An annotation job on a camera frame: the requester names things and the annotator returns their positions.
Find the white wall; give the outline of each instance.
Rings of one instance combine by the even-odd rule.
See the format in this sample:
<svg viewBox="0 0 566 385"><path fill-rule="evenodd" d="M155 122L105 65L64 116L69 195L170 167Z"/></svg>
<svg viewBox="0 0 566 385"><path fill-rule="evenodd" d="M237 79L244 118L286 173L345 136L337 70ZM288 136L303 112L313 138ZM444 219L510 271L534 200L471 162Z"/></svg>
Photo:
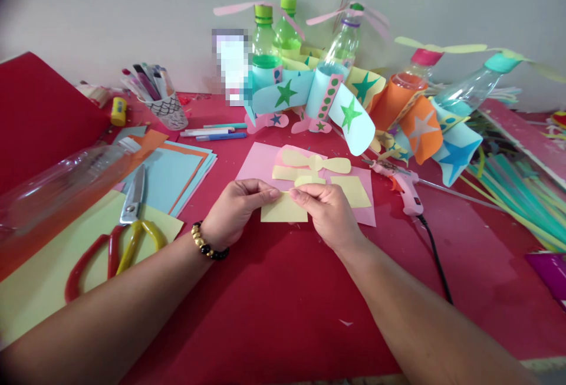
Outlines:
<svg viewBox="0 0 566 385"><path fill-rule="evenodd" d="M0 56L25 50L39 55L72 83L118 85L120 69L135 62L158 63L176 87L207 91L213 73L211 28L253 27L252 11L218 18L214 6L254 0L2 0ZM341 0L298 0L304 19L330 12ZM566 71L566 0L360 0L387 15L392 36L424 43L486 43L507 47ZM332 21L304 27L307 43L322 47ZM411 49L386 47L365 24L361 67L399 68ZM489 54L445 55L435 79L451 81L481 66ZM521 107L565 106L566 85L520 65L503 81L524 89Z"/></svg>

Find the pen cup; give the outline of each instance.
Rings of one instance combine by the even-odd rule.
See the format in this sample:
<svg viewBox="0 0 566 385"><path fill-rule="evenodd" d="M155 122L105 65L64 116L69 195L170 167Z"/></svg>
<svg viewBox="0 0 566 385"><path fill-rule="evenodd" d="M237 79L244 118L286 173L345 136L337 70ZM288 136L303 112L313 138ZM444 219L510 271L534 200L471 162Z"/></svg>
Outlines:
<svg viewBox="0 0 566 385"><path fill-rule="evenodd" d="M189 120L187 120L185 112L181 109L177 92L158 101L145 102L140 100L140 102L145 104L169 130L183 130L187 128Z"/></svg>

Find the plastic bottle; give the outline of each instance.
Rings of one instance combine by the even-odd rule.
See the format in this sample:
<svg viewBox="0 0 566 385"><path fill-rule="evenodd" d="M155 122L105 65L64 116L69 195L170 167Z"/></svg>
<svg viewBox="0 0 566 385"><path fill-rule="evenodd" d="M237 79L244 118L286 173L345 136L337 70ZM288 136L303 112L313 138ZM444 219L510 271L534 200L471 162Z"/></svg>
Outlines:
<svg viewBox="0 0 566 385"><path fill-rule="evenodd" d="M120 140L119 146L91 147L2 195L0 241L24 238L34 229L50 235L58 219L82 213L104 196L140 149L129 137Z"/></svg>
<svg viewBox="0 0 566 385"><path fill-rule="evenodd" d="M297 11L297 0L281 0L281 9L292 19L295 19ZM273 46L279 49L279 53L286 58L296 58L301 54L302 39L291 24L281 17L275 26L275 34L279 37L273 42Z"/></svg>
<svg viewBox="0 0 566 385"><path fill-rule="evenodd" d="M255 22L257 24L252 36L252 64L254 67L272 69L282 64L279 47L281 40L273 31L273 8L266 5L255 5Z"/></svg>
<svg viewBox="0 0 566 385"><path fill-rule="evenodd" d="M351 4L350 9L363 11L364 7L358 3ZM360 45L358 29L360 28L361 17L354 17L346 14L342 18L342 27L333 38L330 49L324 50L321 62L317 69L326 75L344 74L343 81L346 81L354 65L356 51Z"/></svg>
<svg viewBox="0 0 566 385"><path fill-rule="evenodd" d="M483 67L466 78L447 86L435 96L434 101L447 111L461 117L473 113L487 99L499 79L521 61L497 53Z"/></svg>
<svg viewBox="0 0 566 385"><path fill-rule="evenodd" d="M417 49L411 58L411 63L394 74L391 77L391 82L399 87L411 90L427 88L432 76L432 67L438 63L443 54L442 52Z"/></svg>

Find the hot glue gun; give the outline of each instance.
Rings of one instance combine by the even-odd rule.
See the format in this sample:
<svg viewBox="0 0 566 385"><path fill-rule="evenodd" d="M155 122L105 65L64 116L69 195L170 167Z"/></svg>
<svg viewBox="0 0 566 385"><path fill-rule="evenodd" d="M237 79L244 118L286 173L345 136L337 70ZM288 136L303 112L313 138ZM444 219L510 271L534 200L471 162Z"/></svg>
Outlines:
<svg viewBox="0 0 566 385"><path fill-rule="evenodd" d="M408 216L420 216L423 213L423 205L420 203L419 195L413 184L419 181L417 173L403 170L402 168L387 161L362 160L370 165L370 168L382 176L389 177L393 182L391 190L401 192L403 198L403 212Z"/></svg>

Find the pink bottle cap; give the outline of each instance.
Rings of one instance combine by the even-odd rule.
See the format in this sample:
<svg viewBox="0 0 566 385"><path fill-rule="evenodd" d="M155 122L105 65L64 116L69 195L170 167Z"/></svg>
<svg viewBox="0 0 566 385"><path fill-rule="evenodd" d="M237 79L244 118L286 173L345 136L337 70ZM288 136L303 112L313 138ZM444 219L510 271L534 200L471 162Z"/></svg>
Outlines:
<svg viewBox="0 0 566 385"><path fill-rule="evenodd" d="M416 64L422 65L424 67L432 67L433 65L436 65L438 61L440 61L442 55L444 55L443 52L432 52L426 49L417 49L417 51L411 58L411 62L415 62Z"/></svg>

